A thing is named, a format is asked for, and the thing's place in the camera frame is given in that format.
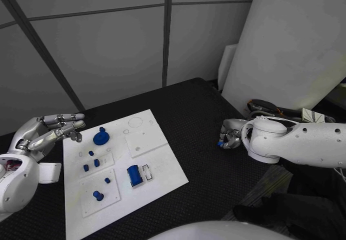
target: robotic arm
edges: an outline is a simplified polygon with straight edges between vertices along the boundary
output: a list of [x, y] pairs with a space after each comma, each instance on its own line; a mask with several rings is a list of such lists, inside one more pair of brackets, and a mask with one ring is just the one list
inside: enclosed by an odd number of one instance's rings
[[65, 138], [82, 141], [75, 130], [85, 127], [84, 117], [84, 114], [35, 117], [16, 131], [7, 153], [0, 155], [0, 221], [28, 205], [39, 183], [58, 182], [62, 164], [38, 162], [57, 141]]
[[242, 141], [248, 155], [268, 164], [283, 157], [294, 164], [346, 168], [346, 124], [290, 121], [296, 125], [287, 128], [274, 120], [287, 121], [270, 116], [251, 121], [227, 119], [218, 145], [237, 148]]

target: black cloth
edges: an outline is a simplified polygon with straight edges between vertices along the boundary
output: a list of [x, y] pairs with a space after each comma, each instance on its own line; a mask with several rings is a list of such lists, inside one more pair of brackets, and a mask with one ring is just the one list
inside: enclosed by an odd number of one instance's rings
[[289, 225], [304, 239], [346, 239], [346, 183], [333, 169], [297, 165], [281, 160], [293, 173], [287, 194], [276, 194], [264, 203], [273, 220]]
[[[147, 109], [152, 109], [189, 183], [87, 239], [144, 240], [183, 224], [222, 219], [270, 167], [251, 159], [244, 147], [231, 150], [218, 147], [224, 120], [242, 118], [242, 115], [201, 78], [88, 109], [84, 129]], [[13, 134], [0, 137], [0, 153], [7, 151], [12, 137]], [[42, 162], [64, 163], [62, 142]], [[0, 239], [67, 239], [64, 170], [59, 182], [39, 184], [28, 206], [0, 222]]]

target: black table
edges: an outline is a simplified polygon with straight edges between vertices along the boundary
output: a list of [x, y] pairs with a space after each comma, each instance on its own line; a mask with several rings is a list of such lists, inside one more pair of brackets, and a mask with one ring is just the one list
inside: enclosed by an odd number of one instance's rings
[[[87, 239], [147, 239], [188, 223], [221, 220], [263, 177], [268, 165], [244, 147], [218, 147], [222, 121], [242, 115], [209, 84], [195, 78], [84, 112], [87, 129], [152, 109], [189, 183], [110, 224]], [[0, 152], [13, 134], [0, 137]], [[42, 162], [64, 163], [62, 142]], [[64, 170], [39, 184], [25, 209], [0, 223], [0, 239], [65, 239]]]

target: black mat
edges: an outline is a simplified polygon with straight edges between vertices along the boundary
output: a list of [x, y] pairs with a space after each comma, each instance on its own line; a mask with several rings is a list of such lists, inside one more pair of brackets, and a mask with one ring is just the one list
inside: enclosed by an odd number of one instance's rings
[[[224, 119], [242, 116], [201, 78], [87, 110], [87, 128], [147, 109], [152, 109], [189, 183], [87, 239], [147, 239], [183, 224], [221, 220], [270, 167], [248, 157], [244, 147], [224, 150], [217, 146]], [[12, 136], [0, 137], [2, 153]], [[61, 142], [42, 162], [64, 162]], [[59, 182], [41, 184], [29, 205], [0, 223], [0, 238], [67, 238], [64, 171]]]

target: white board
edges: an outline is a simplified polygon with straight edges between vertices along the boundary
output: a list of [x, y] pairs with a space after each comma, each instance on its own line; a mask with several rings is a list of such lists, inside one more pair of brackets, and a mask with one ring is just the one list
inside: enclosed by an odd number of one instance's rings
[[[110, 141], [97, 146], [93, 138], [100, 127], [106, 128]], [[64, 140], [67, 240], [85, 238], [189, 182], [150, 110], [108, 122], [81, 134], [82, 143], [69, 138]], [[94, 159], [100, 159], [97, 168]], [[84, 172], [85, 164], [90, 166], [88, 172]], [[143, 183], [134, 187], [127, 172], [133, 165], [139, 166], [143, 179]], [[144, 165], [150, 167], [150, 180], [146, 178]], [[104, 181], [107, 176], [111, 176], [110, 185]], [[104, 194], [103, 201], [94, 199], [94, 191]]]

